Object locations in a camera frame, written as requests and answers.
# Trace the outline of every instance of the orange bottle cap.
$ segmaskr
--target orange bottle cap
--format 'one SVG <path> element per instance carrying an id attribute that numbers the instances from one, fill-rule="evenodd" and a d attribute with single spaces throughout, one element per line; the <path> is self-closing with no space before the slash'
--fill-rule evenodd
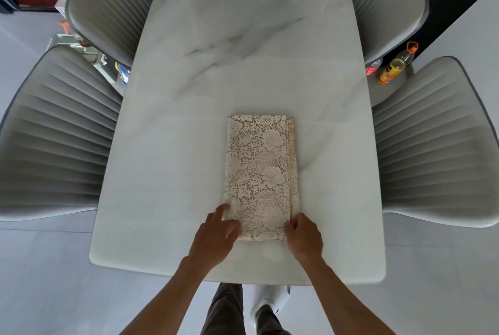
<path id="1" fill-rule="evenodd" d="M 418 51 L 419 48 L 419 43 L 418 42 L 407 42 L 407 51 L 410 52 L 411 54 L 414 54 L 416 51 Z"/>

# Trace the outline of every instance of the person's left hand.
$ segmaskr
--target person's left hand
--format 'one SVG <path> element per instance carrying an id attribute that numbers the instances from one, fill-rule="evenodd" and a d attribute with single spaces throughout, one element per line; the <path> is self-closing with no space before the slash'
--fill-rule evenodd
<path id="1" fill-rule="evenodd" d="M 228 204 L 222 204 L 214 213 L 208 214 L 206 221 L 199 226 L 189 250 L 191 262 L 205 274 L 224 261 L 241 233 L 239 221 L 222 220 L 224 211 L 229 207 Z"/>

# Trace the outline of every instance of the table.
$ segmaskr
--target table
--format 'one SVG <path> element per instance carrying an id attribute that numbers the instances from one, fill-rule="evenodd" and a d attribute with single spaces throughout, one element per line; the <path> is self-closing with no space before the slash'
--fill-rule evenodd
<path id="1" fill-rule="evenodd" d="M 221 203 L 230 114 L 295 119 L 300 200 L 346 283 L 385 275 L 371 106 L 351 0 L 154 0 L 90 246 L 172 275 Z M 285 242 L 236 242 L 210 281 L 310 284 Z"/>

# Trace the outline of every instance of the orange juice bottle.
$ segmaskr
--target orange juice bottle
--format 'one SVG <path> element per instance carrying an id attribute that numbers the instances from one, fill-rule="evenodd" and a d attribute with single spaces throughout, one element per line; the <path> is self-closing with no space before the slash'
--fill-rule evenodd
<path id="1" fill-rule="evenodd" d="M 414 60 L 414 53 L 418 51 L 419 45 L 416 42 L 407 42 L 407 50 L 397 54 L 388 66 L 378 76 L 378 83 L 388 84 L 401 73 Z"/>

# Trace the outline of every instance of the floral lace pattern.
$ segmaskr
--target floral lace pattern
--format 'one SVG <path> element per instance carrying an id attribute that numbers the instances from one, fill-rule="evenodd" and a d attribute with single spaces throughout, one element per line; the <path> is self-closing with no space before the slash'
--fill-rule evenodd
<path id="1" fill-rule="evenodd" d="M 299 210 L 292 118 L 229 116 L 224 191 L 239 239 L 285 239 L 284 222 Z"/>

